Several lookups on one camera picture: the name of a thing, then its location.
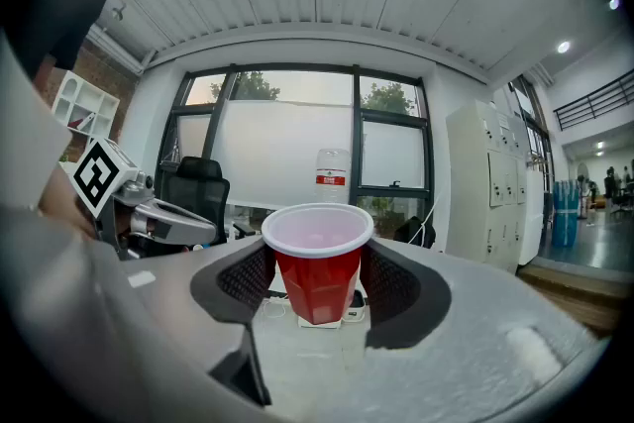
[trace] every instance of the window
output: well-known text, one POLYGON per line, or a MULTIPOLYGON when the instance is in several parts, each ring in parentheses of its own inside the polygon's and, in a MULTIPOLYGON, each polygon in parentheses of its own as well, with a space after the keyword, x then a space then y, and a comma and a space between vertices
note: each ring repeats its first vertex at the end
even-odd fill
POLYGON ((396 230, 407 220, 412 217, 424 219, 422 199, 361 196, 357 200, 357 206, 372 216, 374 232, 381 238, 389 240, 393 240, 396 230))
POLYGON ((411 127, 364 122, 362 185, 423 188, 423 133, 411 127))
POLYGON ((416 87, 386 79, 361 76, 361 107, 420 117, 416 87))
POLYGON ((216 160, 231 182, 226 222, 259 231, 271 211, 315 200, 322 149, 350 152, 349 202, 372 214, 377 234, 393 238, 423 217, 433 171, 422 81, 356 66, 262 64, 186 76, 157 176, 185 156, 216 160))
POLYGON ((353 81, 348 74, 300 70, 240 72, 232 100, 352 106, 353 81))
POLYGON ((314 201, 318 152, 352 150, 352 95, 349 74, 239 73, 211 153, 231 181, 227 202, 277 209, 314 201))
POLYGON ((220 89, 225 81, 225 74, 212 74, 200 76, 191 82, 186 94, 185 106, 195 104, 215 104, 220 94, 220 89))

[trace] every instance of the plastic cup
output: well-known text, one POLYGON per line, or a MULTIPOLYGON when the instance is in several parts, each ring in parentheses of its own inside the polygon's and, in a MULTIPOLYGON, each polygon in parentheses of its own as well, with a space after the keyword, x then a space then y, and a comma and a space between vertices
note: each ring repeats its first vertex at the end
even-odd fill
POLYGON ((310 203, 264 220, 264 241, 275 251, 293 311, 311 324, 339 321, 355 292, 361 247, 374 229, 356 206, 310 203))

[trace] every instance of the small white box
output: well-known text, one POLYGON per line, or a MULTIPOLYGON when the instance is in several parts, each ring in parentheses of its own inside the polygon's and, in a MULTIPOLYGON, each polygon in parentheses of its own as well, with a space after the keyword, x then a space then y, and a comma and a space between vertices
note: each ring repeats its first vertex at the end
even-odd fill
POLYGON ((98 138, 77 162, 70 182, 90 213, 98 217, 110 195, 138 173, 115 142, 98 138))

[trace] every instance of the tree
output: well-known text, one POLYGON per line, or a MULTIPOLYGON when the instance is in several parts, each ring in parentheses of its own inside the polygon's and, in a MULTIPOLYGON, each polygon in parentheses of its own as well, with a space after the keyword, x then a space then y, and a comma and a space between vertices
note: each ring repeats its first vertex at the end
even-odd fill
MULTIPOLYGON (((236 100, 274 101, 279 95, 279 88, 271 88, 268 81, 262 78, 260 71, 241 72, 236 78, 236 100)), ((216 99, 220 95, 221 85, 212 84, 211 93, 216 99)))
POLYGON ((408 115, 414 109, 414 101, 405 99, 405 92, 400 83, 392 81, 381 88, 373 83, 370 93, 362 97, 361 107, 408 115))

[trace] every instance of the brick wall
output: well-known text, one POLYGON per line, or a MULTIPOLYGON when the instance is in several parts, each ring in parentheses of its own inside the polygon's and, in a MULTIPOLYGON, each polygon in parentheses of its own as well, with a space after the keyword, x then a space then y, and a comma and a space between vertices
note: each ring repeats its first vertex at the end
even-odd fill
MULTIPOLYGON (((123 121, 139 77, 88 40, 83 42, 72 72, 119 99, 119 107, 109 137, 115 142, 119 141, 123 121)), ((65 73, 65 70, 54 69, 49 76, 42 96, 50 107, 53 106, 65 73)), ((77 161, 83 154, 87 141, 86 136, 72 132, 72 141, 64 152, 68 160, 77 161)))

